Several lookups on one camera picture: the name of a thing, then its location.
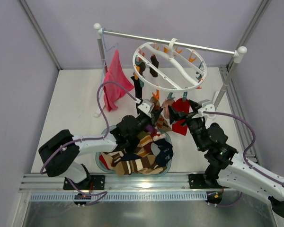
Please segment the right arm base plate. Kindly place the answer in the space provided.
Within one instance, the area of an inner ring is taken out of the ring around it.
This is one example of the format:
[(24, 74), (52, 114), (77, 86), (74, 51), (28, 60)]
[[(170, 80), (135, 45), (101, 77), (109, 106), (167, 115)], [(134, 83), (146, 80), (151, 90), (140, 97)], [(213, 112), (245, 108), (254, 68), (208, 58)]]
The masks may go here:
[(190, 189), (221, 189), (220, 185), (209, 185), (205, 182), (203, 174), (189, 174), (188, 183)]

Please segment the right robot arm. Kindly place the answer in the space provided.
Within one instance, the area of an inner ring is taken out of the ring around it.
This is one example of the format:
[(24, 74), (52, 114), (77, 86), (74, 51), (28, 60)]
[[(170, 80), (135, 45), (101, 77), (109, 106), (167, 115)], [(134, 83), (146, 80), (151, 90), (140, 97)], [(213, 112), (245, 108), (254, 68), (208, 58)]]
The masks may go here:
[[(284, 177), (277, 175), (251, 161), (247, 151), (254, 145), (256, 135), (245, 120), (215, 110), (206, 100), (203, 103), (189, 102), (192, 112), (184, 113), (168, 106), (171, 124), (182, 122), (196, 144), (198, 151), (204, 152), (209, 166), (204, 173), (205, 183), (213, 188), (227, 187), (252, 196), (270, 205), (272, 211), (284, 218)], [(242, 153), (227, 144), (228, 136), (216, 122), (206, 127), (207, 119), (217, 115), (228, 116), (246, 125), (252, 133), (252, 141)]]

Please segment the tan argyle sock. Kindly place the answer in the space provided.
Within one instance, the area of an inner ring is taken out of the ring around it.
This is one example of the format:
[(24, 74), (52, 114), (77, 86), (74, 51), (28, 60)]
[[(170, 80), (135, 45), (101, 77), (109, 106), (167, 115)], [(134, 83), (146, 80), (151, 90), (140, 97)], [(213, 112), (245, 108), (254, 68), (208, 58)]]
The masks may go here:
[[(159, 110), (161, 108), (159, 100), (154, 98), (153, 96), (150, 98), (150, 101), (154, 103), (154, 109), (153, 110)], [(165, 132), (172, 131), (172, 128), (170, 127), (167, 120), (163, 117), (163, 113), (160, 114), (157, 122), (156, 127), (160, 130), (163, 130)]]

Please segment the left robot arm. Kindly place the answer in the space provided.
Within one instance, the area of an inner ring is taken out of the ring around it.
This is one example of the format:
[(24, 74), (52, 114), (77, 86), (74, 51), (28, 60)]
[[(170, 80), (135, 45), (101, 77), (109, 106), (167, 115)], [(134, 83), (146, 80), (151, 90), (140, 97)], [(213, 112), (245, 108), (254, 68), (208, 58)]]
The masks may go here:
[(83, 164), (75, 162), (76, 157), (113, 151), (134, 151), (138, 145), (138, 134), (147, 126), (155, 125), (162, 108), (142, 103), (138, 106), (139, 115), (126, 115), (113, 129), (107, 128), (96, 136), (74, 136), (69, 130), (62, 130), (39, 148), (43, 162), (40, 173), (48, 177), (64, 177), (65, 190), (89, 188), (92, 176)]

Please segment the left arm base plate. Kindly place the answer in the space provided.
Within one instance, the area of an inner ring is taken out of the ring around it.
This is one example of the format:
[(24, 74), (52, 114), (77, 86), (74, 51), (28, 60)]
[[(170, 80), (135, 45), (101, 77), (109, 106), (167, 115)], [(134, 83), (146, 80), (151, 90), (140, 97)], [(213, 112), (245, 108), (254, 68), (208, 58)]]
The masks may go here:
[[(75, 187), (82, 190), (104, 190), (105, 175), (91, 175), (80, 183), (74, 183)], [(63, 190), (75, 190), (67, 178), (64, 179)]]

